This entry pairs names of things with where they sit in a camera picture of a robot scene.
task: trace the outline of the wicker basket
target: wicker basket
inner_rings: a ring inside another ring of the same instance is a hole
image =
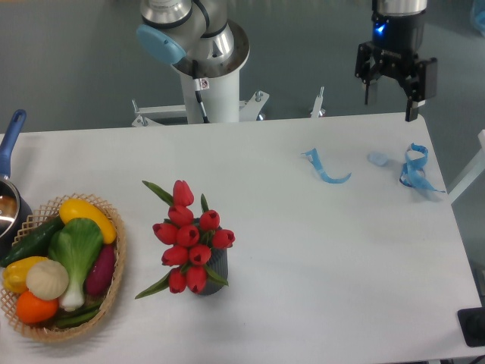
[[[113,208],[109,202],[104,201],[103,199],[100,199],[94,195],[87,196],[75,193],[72,196],[57,197],[56,199],[49,200],[47,204],[40,206],[38,210],[34,211],[33,214],[28,217],[27,222],[22,224],[22,228],[18,231],[14,243],[17,243],[21,237],[27,235],[32,229],[36,228],[44,221],[48,221],[50,218],[58,215],[59,207],[61,207],[61,204],[69,198],[84,199],[92,203],[98,209],[103,211],[103,213],[113,222],[117,232],[117,239],[114,243],[116,244],[114,247],[116,263],[111,286],[109,287],[105,296],[102,297],[103,301],[99,308],[99,313],[88,322],[75,328],[59,329],[49,324],[47,324],[45,327],[25,325],[15,314],[16,302],[19,295],[6,291],[3,288],[0,290],[0,303],[2,305],[2,310],[5,312],[5,316],[8,318],[8,323],[10,326],[12,326],[15,331],[21,333],[23,336],[30,337],[35,341],[40,341],[43,343],[54,343],[69,340],[73,337],[86,333],[89,329],[98,324],[99,320],[101,320],[101,318],[113,305],[114,299],[120,288],[121,276],[124,270],[127,250],[124,223],[121,220],[117,210]],[[94,299],[92,297],[87,297],[86,303],[89,303],[90,300]]]

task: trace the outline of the gray floor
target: gray floor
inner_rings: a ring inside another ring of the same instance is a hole
[[[354,67],[371,38],[371,0],[229,0],[251,55],[241,97],[271,94],[270,119],[303,118],[325,85],[327,115],[404,111],[397,83],[381,80],[364,105]],[[422,110],[450,184],[479,150],[485,129],[485,38],[469,23],[472,0],[429,0],[422,57],[439,59],[438,96]],[[0,133],[12,112],[24,131],[128,127],[140,107],[183,103],[177,75],[139,46],[139,2],[0,2]],[[485,175],[454,205],[473,266],[485,267]]]

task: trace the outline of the yellow squash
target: yellow squash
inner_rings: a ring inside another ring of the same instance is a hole
[[[111,244],[116,239],[116,229],[111,221],[97,207],[83,199],[68,199],[59,208],[62,222],[67,224],[74,218],[90,218],[101,230],[103,243]]]
[[[27,273],[38,262],[47,260],[44,256],[31,256],[7,265],[3,271],[3,287],[14,293],[23,293],[27,290],[25,280]]]

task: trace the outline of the eggplant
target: eggplant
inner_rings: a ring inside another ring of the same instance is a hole
[[[84,282],[86,293],[101,296],[111,285],[116,257],[113,244],[104,245]]]

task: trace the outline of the fake vegetable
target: fake vegetable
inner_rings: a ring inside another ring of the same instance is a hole
[[[90,218],[101,229],[103,243],[111,244],[116,239],[116,229],[109,219],[94,205],[84,199],[68,199],[59,208],[62,221],[67,224],[74,218]]]
[[[69,275],[61,263],[47,259],[29,270],[26,283],[34,296],[44,301],[55,300],[66,290]]]
[[[36,324],[53,317],[58,307],[57,299],[44,301],[27,290],[18,297],[16,313],[24,324]]]
[[[56,231],[62,229],[63,226],[64,224],[58,216],[42,223],[12,246],[10,252],[0,261],[0,266],[6,267],[17,260],[28,258],[29,256],[45,256],[52,236]]]
[[[69,221],[59,235],[52,239],[48,256],[60,262],[69,274],[69,285],[59,298],[62,309],[74,311],[84,304],[84,280],[98,258],[102,245],[101,230],[88,218]]]
[[[113,244],[104,245],[99,253],[98,260],[96,260],[88,278],[86,278],[85,287],[87,294],[100,296],[105,292],[111,285],[115,262]]]
[[[13,293],[25,292],[27,273],[35,264],[44,260],[47,260],[44,256],[31,256],[9,264],[2,274],[4,289]]]
[[[98,315],[100,305],[101,303],[93,303],[74,312],[63,312],[55,317],[54,326],[56,328],[75,328]]]

